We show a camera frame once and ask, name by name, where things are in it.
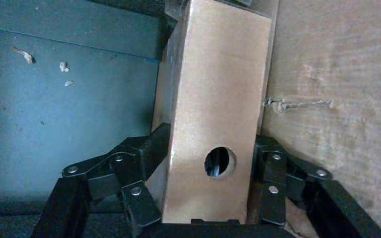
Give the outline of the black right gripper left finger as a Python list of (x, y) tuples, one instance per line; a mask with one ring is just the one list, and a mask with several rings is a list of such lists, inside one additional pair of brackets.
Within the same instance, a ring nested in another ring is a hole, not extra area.
[(34, 238), (80, 238), (90, 207), (115, 195), (134, 238), (161, 221), (146, 181), (167, 156), (171, 126), (129, 137), (108, 153), (65, 167), (34, 228)]

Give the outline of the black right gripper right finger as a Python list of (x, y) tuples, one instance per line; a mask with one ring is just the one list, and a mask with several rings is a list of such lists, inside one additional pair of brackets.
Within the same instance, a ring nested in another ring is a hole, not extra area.
[(251, 176), (263, 185), (260, 224), (283, 228), (289, 199), (321, 238), (381, 238), (381, 228), (331, 172), (291, 155), (272, 137), (256, 136)]

